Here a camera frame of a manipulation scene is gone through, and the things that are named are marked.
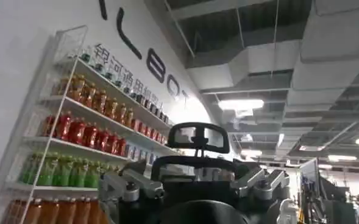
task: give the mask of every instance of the metal bracket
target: metal bracket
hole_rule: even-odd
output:
[[[239,180],[231,182],[230,187],[235,189],[238,196],[241,198],[247,196],[250,187],[254,186],[258,181],[264,179],[265,171],[260,167],[256,167],[250,170],[250,172],[245,174],[245,176],[243,176]]]
[[[260,181],[255,187],[254,192],[261,200],[270,200],[273,190],[281,184],[281,187],[289,185],[289,176],[285,175],[284,170],[274,170],[264,181]]]

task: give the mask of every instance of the black wall lettering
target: black wall lettering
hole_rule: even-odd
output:
[[[148,50],[147,67],[160,83],[165,81],[166,66],[152,48]]]
[[[172,90],[172,86],[171,83],[173,83],[174,85],[176,85],[176,91]],[[172,95],[173,97],[177,97],[179,96],[180,93],[180,87],[179,87],[179,83],[178,81],[174,78],[174,76],[172,76],[171,74],[167,76],[167,90],[170,93],[170,95]]]
[[[123,42],[130,48],[130,50],[136,55],[138,59],[142,59],[140,51],[130,42],[130,40],[125,36],[123,31],[123,19],[124,19],[124,9],[122,7],[119,8],[117,14],[117,31]]]

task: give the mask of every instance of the shelf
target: shelf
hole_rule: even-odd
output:
[[[24,139],[24,141],[28,144],[45,144],[48,142],[48,140],[49,137],[26,137]],[[100,161],[126,162],[128,160],[127,158],[122,156],[113,155],[96,149],[91,149],[86,146],[74,144],[72,142],[62,141],[56,138],[51,139],[49,148],[50,148],[50,152],[78,155],[83,158],[96,159]]]
[[[51,96],[48,98],[43,99],[42,101],[48,102],[48,101],[56,101],[60,103],[62,99],[62,96]],[[104,116],[101,113],[98,113],[95,110],[92,110],[91,108],[86,107],[85,105],[76,102],[75,100],[65,97],[63,108],[65,110],[71,110],[73,115],[81,116],[86,119],[86,121],[89,122],[96,122],[98,127],[107,127],[111,129],[112,131],[117,132],[118,135],[124,137],[127,141],[130,141],[134,144],[140,145],[145,149],[149,149],[152,152],[158,152],[163,156],[167,155],[178,155],[177,152],[171,150],[169,147],[152,140],[151,138],[148,138],[145,135],[142,135],[141,133],[128,128],[124,126],[123,124],[118,123],[117,121],[114,121],[107,116]]]
[[[135,116],[143,123],[149,127],[153,127],[163,135],[168,136],[170,125],[164,123],[149,110],[145,109],[145,107],[141,106],[136,100],[130,98],[112,82],[101,76],[91,66],[86,64],[81,59],[78,59],[77,61],[76,74],[83,74],[87,80],[94,82],[101,88],[103,87],[110,97],[116,97],[118,102],[126,104],[127,107],[132,107],[135,112]]]

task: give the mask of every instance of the brown bottle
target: brown bottle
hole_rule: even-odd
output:
[[[116,110],[116,121],[118,123],[124,124],[124,120],[125,120],[125,114],[126,114],[126,107],[125,104],[121,104],[117,110]]]
[[[116,98],[107,99],[105,104],[105,115],[109,117],[110,119],[115,118],[116,108],[117,108],[118,102]]]
[[[133,119],[133,109],[129,108],[129,110],[125,115],[124,125],[130,128],[132,126],[132,119]]]
[[[36,198],[29,205],[29,209],[27,210],[24,224],[39,224],[38,219],[40,218],[42,210],[41,199]]]
[[[59,216],[59,200],[49,198],[42,203],[42,212],[40,215],[39,224],[56,224]]]
[[[95,83],[89,83],[85,85],[85,88],[82,93],[82,103],[89,108],[93,107],[93,99],[96,94]]]
[[[88,216],[88,224],[101,224],[102,211],[99,207],[98,198],[91,200],[90,215]]]
[[[56,224],[73,224],[76,212],[75,198],[60,201],[59,216]]]
[[[87,224],[88,216],[90,215],[90,198],[82,197],[76,201],[76,213],[74,224]]]
[[[105,104],[107,100],[107,95],[105,90],[101,90],[94,95],[93,99],[93,109],[104,114],[105,112]]]
[[[82,92],[85,88],[86,80],[84,79],[84,75],[78,75],[75,79],[75,83],[73,85],[73,93],[71,97],[75,100],[80,102],[82,99]]]

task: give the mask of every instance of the red bottle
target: red bottle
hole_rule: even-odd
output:
[[[125,146],[126,146],[126,140],[124,138],[118,140],[116,154],[119,156],[125,156]]]
[[[71,127],[69,128],[68,140],[75,144],[82,145],[83,144],[83,135],[86,129],[86,124],[84,122],[84,118],[75,119],[71,123]]]
[[[55,122],[55,116],[49,115],[46,117],[45,121],[42,124],[42,136],[49,136],[51,134],[51,130],[53,127],[53,123]]]
[[[87,127],[84,131],[83,145],[90,148],[94,148],[97,135],[98,128],[96,127],[96,123],[94,123],[93,125],[91,125],[90,123],[87,124]]]
[[[57,121],[56,137],[61,140],[68,139],[69,127],[71,126],[71,112],[62,113]]]
[[[105,152],[116,154],[117,142],[118,142],[118,137],[117,134],[114,132],[107,139]]]
[[[108,136],[109,134],[107,129],[105,129],[104,131],[98,131],[98,135],[95,141],[95,149],[104,152],[107,145]]]

